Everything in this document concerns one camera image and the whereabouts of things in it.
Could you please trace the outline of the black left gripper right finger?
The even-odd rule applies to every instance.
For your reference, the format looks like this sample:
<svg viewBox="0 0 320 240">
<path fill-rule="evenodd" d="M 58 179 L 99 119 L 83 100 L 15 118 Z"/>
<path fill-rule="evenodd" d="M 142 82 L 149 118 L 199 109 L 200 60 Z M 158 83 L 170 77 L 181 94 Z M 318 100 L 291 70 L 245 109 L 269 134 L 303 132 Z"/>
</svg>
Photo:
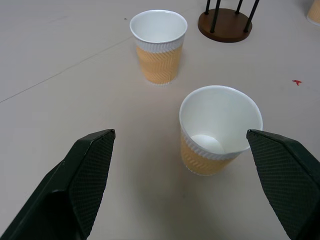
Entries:
<svg viewBox="0 0 320 240">
<path fill-rule="evenodd" d="M 264 194 L 291 240 L 320 238 L 320 162 L 298 141 L 249 129 Z"/>
</svg>

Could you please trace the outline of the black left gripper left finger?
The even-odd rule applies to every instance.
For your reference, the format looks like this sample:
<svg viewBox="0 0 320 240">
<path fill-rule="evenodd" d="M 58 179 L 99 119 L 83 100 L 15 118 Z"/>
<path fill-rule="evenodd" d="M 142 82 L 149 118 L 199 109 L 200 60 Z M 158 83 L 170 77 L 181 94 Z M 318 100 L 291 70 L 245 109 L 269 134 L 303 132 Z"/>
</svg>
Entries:
<svg viewBox="0 0 320 240">
<path fill-rule="evenodd" d="M 115 138 L 115 130 L 106 129 L 78 139 L 0 238 L 86 240 L 106 189 Z"/>
</svg>

